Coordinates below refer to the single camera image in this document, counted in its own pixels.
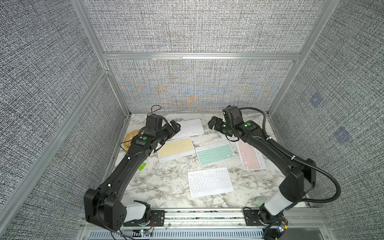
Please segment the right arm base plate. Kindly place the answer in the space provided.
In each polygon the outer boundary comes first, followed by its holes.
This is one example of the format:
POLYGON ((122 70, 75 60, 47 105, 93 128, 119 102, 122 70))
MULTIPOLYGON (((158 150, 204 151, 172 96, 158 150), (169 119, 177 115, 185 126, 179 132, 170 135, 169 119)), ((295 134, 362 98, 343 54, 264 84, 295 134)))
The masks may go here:
POLYGON ((247 227, 256 227, 256 226, 267 226, 262 222, 260 217, 260 209, 259 208, 249 208, 244 207, 242 209, 244 220, 247 227))

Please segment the green keyboard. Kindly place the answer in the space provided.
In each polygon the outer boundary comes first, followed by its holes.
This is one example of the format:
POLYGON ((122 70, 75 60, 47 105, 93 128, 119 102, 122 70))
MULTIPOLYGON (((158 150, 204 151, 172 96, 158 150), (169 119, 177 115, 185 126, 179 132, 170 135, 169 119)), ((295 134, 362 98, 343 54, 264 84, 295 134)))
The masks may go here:
POLYGON ((235 157, 232 146, 226 141, 197 147, 195 150, 202 167, 229 161, 235 157))

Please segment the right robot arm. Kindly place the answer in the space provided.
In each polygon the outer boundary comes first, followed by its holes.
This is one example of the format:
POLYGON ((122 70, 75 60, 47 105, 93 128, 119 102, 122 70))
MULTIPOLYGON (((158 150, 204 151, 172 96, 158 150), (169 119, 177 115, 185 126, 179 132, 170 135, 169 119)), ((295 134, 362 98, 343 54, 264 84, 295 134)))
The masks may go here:
POLYGON ((271 219, 299 202, 316 183, 316 164, 311 159, 303 160, 290 153, 270 138, 261 126, 253 121, 244 122, 242 117, 231 121, 212 117, 208 123, 211 130, 228 137, 236 137, 265 155, 285 176, 279 190, 260 207, 260 216, 271 219))

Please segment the yellow keyboard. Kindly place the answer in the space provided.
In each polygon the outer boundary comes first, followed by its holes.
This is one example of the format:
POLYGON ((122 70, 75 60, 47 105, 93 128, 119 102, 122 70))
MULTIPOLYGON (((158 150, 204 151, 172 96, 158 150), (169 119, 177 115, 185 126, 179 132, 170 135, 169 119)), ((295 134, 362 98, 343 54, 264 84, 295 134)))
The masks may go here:
POLYGON ((196 151, 190 137, 169 141, 157 151, 160 162, 180 159, 195 153, 196 151))

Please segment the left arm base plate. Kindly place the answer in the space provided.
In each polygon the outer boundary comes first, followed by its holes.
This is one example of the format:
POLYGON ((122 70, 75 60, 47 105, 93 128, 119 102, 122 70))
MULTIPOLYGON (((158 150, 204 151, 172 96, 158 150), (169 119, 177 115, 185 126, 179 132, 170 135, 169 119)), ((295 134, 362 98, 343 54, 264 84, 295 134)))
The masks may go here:
POLYGON ((146 211, 141 219, 125 221, 123 226, 149 228, 154 225, 155 227, 162 227, 165 221, 165 213, 166 211, 164 210, 150 210, 149 212, 146 211))

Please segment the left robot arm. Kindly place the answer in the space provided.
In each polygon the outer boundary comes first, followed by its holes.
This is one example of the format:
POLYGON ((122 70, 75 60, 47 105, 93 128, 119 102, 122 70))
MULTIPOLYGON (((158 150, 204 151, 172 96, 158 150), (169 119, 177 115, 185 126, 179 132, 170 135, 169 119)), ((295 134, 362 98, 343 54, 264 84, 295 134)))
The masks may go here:
POLYGON ((167 120, 156 114, 147 117, 143 127, 131 140, 128 152, 111 175, 100 186, 88 189, 84 195, 85 216, 88 223, 116 232, 124 222, 149 221, 150 206, 140 201, 123 205, 123 194, 142 163, 181 130, 174 120, 167 120))

